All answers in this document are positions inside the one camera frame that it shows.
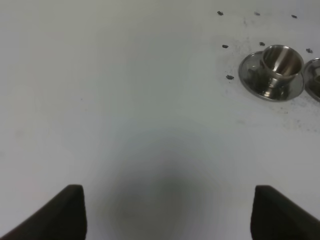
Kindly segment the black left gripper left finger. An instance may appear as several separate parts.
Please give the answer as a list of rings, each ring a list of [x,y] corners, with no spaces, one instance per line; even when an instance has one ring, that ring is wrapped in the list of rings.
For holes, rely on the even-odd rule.
[[[84,240],[88,231],[84,188],[70,184],[2,240]]]

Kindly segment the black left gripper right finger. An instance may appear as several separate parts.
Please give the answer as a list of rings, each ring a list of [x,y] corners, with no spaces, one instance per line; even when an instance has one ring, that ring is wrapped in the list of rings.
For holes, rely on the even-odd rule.
[[[253,240],[318,240],[320,221],[272,186],[257,185],[250,232]]]

